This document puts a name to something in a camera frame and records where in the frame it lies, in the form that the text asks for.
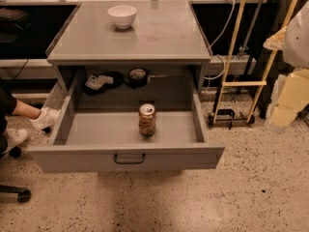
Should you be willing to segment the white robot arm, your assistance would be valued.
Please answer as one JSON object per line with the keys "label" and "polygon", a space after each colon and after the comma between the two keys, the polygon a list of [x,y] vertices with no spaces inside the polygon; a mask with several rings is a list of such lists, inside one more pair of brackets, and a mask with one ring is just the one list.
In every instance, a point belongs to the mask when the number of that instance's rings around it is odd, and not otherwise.
{"label": "white robot arm", "polygon": [[309,69],[309,1],[287,26],[266,39],[264,48],[281,50],[285,63]]}

